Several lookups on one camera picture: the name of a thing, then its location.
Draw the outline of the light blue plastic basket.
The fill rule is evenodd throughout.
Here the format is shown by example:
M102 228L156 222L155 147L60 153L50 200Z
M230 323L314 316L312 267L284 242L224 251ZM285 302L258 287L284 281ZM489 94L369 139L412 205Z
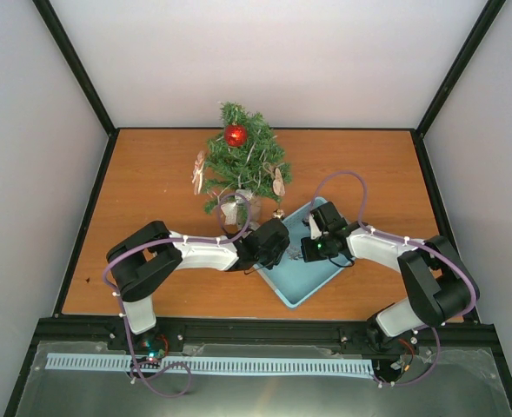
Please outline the light blue plastic basket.
M303 224L308 212L309 202L283 220L283 224L289 231L288 248L301 249L301 239L310 236L309 227ZM338 255L332 261L305 262L303 259L292 261L285 251L279 265L272 269L264 268L262 265L257 265L256 268L257 273L288 308L297 308L352 264L353 262L343 255Z

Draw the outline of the white mesh bow ornament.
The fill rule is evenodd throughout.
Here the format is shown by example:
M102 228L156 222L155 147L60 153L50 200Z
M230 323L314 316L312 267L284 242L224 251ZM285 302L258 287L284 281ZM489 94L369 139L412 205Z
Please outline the white mesh bow ornament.
M222 199L220 210L224 216L225 225L235 225L242 228L246 221L256 219L256 196L248 189L237 189Z

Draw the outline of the red bauble ornament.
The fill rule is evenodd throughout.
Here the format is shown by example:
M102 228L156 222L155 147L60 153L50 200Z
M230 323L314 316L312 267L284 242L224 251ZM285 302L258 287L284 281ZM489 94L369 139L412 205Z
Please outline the red bauble ornament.
M241 147L247 142L248 131L242 125L230 124L224 128L223 138L230 147Z

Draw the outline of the silver script word ornament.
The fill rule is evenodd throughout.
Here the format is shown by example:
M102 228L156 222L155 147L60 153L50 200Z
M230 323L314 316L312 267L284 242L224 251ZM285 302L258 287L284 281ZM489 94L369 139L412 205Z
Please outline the silver script word ornament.
M299 248L289 247L286 250L286 255L289 257L292 261L298 261L303 259L303 253L302 250Z

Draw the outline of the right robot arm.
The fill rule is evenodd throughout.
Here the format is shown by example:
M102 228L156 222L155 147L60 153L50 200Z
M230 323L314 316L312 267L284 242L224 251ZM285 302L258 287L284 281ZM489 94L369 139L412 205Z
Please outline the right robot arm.
M367 321L367 339L376 352L386 351L392 340L408 331L437 328L467 314L480 298L477 284L443 236L411 239L365 222L349 223L332 202L311 209L305 223L309 236L301 244L306 262L332 262L341 256L350 265L367 260L401 275L406 298Z

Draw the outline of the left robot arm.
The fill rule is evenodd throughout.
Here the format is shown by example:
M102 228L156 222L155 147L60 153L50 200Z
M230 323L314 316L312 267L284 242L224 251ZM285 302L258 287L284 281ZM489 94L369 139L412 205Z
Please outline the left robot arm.
M288 246L289 231L278 219L255 230L216 237L181 235L153 221L109 250L103 279L112 276L108 284L128 322L127 337L145 350L158 339L152 295L172 273L197 268L247 271L256 265L272 269Z

